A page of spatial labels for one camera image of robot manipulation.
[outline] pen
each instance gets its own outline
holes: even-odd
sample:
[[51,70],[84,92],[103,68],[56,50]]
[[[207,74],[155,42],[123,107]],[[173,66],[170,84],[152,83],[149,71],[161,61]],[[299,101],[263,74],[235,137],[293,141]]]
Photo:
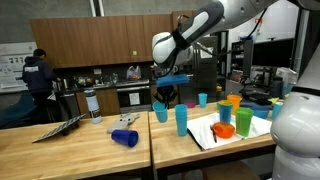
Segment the pen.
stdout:
[[214,142],[217,143],[217,136],[216,136],[216,133],[214,132],[214,130],[212,128],[213,127],[210,127],[210,129],[212,130],[213,139],[214,139]]

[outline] chair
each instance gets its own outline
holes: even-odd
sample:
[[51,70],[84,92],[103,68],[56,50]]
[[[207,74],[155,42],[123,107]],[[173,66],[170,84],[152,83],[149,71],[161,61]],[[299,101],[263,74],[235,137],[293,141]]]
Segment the chair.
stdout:
[[[242,161],[235,161],[231,163],[225,163],[217,166],[200,169],[203,180],[259,180],[259,176],[256,175],[250,167],[248,167]],[[181,174],[181,180],[185,180],[188,172]]]
[[23,93],[18,103],[11,105],[0,112],[0,127],[17,121],[28,120],[36,111],[37,106],[33,104],[33,98],[29,92]]

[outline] green cup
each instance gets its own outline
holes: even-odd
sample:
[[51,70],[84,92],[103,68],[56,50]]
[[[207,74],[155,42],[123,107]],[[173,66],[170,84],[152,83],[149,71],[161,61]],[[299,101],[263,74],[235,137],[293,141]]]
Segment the green cup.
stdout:
[[253,111],[249,108],[238,108],[236,110],[236,133],[248,137],[250,132]]

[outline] kitchen cabinet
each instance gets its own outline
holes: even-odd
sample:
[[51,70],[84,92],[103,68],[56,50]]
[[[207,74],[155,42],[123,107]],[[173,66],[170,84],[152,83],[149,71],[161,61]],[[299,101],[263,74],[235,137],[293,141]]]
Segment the kitchen cabinet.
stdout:
[[[178,26],[178,17],[180,15],[186,15],[188,17],[191,17],[193,15],[193,10],[189,10],[189,11],[173,11],[172,12],[172,25],[173,25],[173,29],[176,29]],[[185,23],[187,21],[187,18],[182,18],[181,19],[181,23]]]
[[158,15],[143,16],[146,58],[152,60],[152,38],[159,33]]
[[[95,91],[101,116],[120,114],[120,105],[116,89],[96,89]],[[84,118],[90,118],[85,94],[83,92],[77,92],[76,95],[81,114],[87,113]]]
[[112,64],[128,63],[130,60],[128,32],[125,16],[114,16],[108,19],[110,30],[110,42],[107,43],[113,52]]
[[75,62],[71,52],[69,37],[66,33],[67,27],[65,25],[64,19],[47,19],[47,22],[50,29],[50,34],[41,41],[45,42],[50,39],[52,47],[45,49],[45,51],[47,52],[54,50],[53,54],[47,53],[47,55],[52,56],[52,63],[59,63],[59,66],[57,66],[57,68],[73,67]]
[[54,44],[52,43],[53,38],[50,33],[47,19],[32,19],[30,20],[30,26],[37,47],[44,49],[47,53],[45,61],[48,62],[52,68],[60,67],[59,60],[55,58],[57,53]]
[[116,63],[113,46],[110,46],[111,34],[108,17],[87,18],[92,53],[96,65]]
[[[175,90],[178,90],[178,86],[174,85],[173,86]],[[153,104],[155,101],[157,101],[157,99],[155,97],[153,97],[153,94],[157,91],[157,86],[156,85],[151,85],[150,86],[150,94],[151,94],[151,103]],[[176,98],[170,103],[170,108],[174,108],[175,105],[179,104],[179,97],[178,95],[176,96]]]
[[86,18],[66,18],[66,34],[68,35],[74,66],[90,66],[97,64],[93,61],[92,45]]
[[126,16],[130,62],[152,61],[147,58],[143,16]]
[[152,60],[152,38],[161,32],[172,31],[170,14],[144,15],[143,16],[146,59]]

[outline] dark jacket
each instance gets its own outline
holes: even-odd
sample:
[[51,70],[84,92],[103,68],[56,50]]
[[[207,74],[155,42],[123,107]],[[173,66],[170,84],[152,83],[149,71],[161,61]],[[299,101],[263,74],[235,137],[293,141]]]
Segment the dark jacket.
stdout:
[[26,57],[22,79],[31,93],[52,91],[52,81],[56,81],[52,68],[40,57]]

